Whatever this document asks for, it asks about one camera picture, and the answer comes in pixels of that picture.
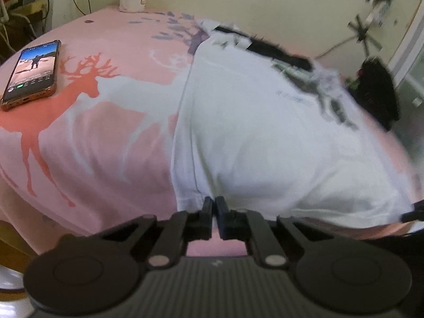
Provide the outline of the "white t-shirt with black print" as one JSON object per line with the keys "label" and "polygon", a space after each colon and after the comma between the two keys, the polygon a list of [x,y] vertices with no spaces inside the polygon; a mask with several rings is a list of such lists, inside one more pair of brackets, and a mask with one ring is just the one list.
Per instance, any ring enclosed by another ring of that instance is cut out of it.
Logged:
{"label": "white t-shirt with black print", "polygon": [[252,41],[198,21],[206,33],[183,91],[171,177],[180,210],[207,197],[266,218],[312,218],[362,229],[413,210],[376,126],[338,73],[252,52]]}

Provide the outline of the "stack of dark folded clothes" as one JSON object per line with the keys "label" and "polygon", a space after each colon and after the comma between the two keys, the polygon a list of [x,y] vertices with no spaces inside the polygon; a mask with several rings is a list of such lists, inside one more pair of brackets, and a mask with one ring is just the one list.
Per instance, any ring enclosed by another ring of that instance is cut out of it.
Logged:
{"label": "stack of dark folded clothes", "polygon": [[367,58],[354,79],[347,79],[348,92],[386,131],[400,119],[398,97],[391,73],[377,57]]}

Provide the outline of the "pink floral bed sheet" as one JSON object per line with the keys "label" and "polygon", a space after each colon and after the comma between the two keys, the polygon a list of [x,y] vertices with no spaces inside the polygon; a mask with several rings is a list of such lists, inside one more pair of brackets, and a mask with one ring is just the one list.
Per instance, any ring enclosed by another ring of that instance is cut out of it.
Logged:
{"label": "pink floral bed sheet", "polygon": [[[207,37],[199,20],[106,8],[39,38],[62,42],[56,92],[1,113],[1,218],[36,253],[67,234],[89,236],[144,214],[165,220],[180,210],[173,144],[194,54]],[[421,200],[402,145],[363,112],[408,177],[413,204]],[[309,219],[356,239],[411,228],[401,221],[353,229]]]}

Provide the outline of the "smartphone in orange case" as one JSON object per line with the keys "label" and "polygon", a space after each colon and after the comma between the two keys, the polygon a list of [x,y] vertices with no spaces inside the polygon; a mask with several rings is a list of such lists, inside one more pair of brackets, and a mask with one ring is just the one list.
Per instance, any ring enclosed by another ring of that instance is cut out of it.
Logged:
{"label": "smartphone in orange case", "polygon": [[1,98],[3,111],[55,93],[61,45],[56,39],[21,51]]}

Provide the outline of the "cluttered side shelf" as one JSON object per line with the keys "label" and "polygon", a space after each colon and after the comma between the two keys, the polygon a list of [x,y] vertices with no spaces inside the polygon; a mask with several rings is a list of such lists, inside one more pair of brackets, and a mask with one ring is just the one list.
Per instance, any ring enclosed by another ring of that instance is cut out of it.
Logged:
{"label": "cluttered side shelf", "polygon": [[47,31],[51,0],[1,0],[1,63]]}

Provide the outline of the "white window frame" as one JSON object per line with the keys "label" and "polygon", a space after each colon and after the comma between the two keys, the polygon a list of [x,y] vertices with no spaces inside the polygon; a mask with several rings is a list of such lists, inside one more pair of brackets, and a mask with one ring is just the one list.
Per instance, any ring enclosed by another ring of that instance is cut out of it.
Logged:
{"label": "white window frame", "polygon": [[401,44],[393,55],[389,69],[404,112],[423,107],[423,79],[413,76],[423,49],[423,0],[410,23]]}

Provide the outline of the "black tape cross on wall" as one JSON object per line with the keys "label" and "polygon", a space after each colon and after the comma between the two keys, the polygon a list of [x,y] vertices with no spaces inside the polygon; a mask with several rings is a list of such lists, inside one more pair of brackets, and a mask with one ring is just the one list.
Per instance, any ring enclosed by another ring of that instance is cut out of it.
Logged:
{"label": "black tape cross on wall", "polygon": [[382,45],[375,38],[373,38],[373,36],[368,35],[369,26],[366,26],[361,21],[361,18],[358,14],[355,17],[355,21],[350,21],[347,26],[350,30],[355,32],[356,41],[362,44],[365,58],[368,58],[371,55],[369,44],[371,44],[377,51],[382,49]]}

